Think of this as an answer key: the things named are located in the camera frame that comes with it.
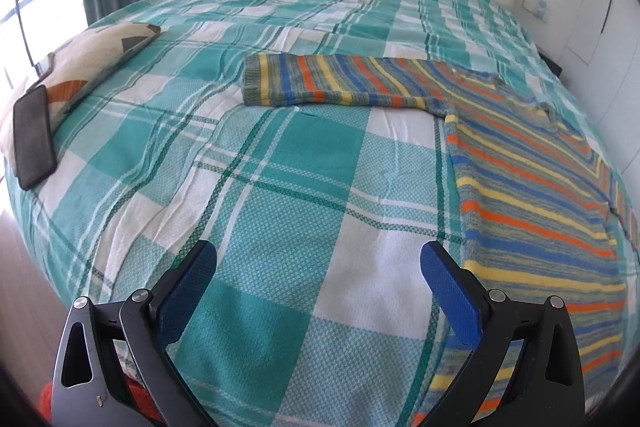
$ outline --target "blue gripper pad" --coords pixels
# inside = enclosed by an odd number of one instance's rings
[[[156,343],[161,350],[180,339],[216,272],[216,248],[206,242],[158,310]]]
[[[441,259],[430,243],[423,245],[420,271],[458,340],[476,349],[482,338],[482,316],[455,274],[460,267],[446,255],[450,263]]]

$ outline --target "plaid bedspread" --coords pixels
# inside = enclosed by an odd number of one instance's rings
[[[39,190],[8,176],[28,250],[62,299],[125,298],[209,239],[218,271],[169,353],[217,422],[411,424],[457,370],[418,269],[434,238],[465,257],[444,121],[412,109],[244,107],[243,60],[340,53],[497,72],[599,151],[573,97],[491,0],[143,0],[98,24],[121,20],[163,33],[62,124],[60,166]],[[616,328],[625,360],[638,337],[638,260],[618,237],[622,320],[585,310],[602,318],[585,333],[605,353]],[[590,401],[616,376],[604,367]]]

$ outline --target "knitted blanket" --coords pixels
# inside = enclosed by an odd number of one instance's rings
[[[626,285],[612,220],[637,250],[636,216],[609,166],[552,107],[515,96],[492,74],[342,55],[247,57],[243,96],[247,105],[383,105],[443,117],[465,225],[463,266],[513,299],[542,302],[558,293],[570,303],[586,387],[593,369],[618,363],[618,332],[593,348],[590,334],[602,317],[581,312],[622,313]],[[450,343],[440,371],[450,374],[466,353]],[[512,370],[506,360],[502,378]],[[434,383],[444,390],[450,379],[436,375]]]

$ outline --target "teal and white checkered blanket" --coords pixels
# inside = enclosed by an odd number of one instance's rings
[[[62,124],[60,166],[39,190],[8,176],[28,250],[63,301],[124,299],[209,239],[218,271],[169,352],[217,422],[410,425],[450,381],[430,389],[452,340],[420,247],[439,239],[465,258],[444,123],[412,109],[245,107],[244,58],[435,58],[497,72],[600,151],[574,98],[491,0],[143,0],[98,24],[124,20],[163,33]],[[619,252],[625,358],[638,261],[622,239]],[[601,374],[588,398],[614,377]]]

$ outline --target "patterned cushion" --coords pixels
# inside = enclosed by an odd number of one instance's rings
[[[147,23],[90,28],[49,54],[52,68],[34,86],[47,86],[51,132],[56,131],[77,103],[91,93],[114,68],[146,47],[160,31],[160,26]],[[12,100],[15,102],[24,92],[23,87],[12,93]],[[13,121],[12,111],[8,108],[0,120],[0,151],[15,172]]]

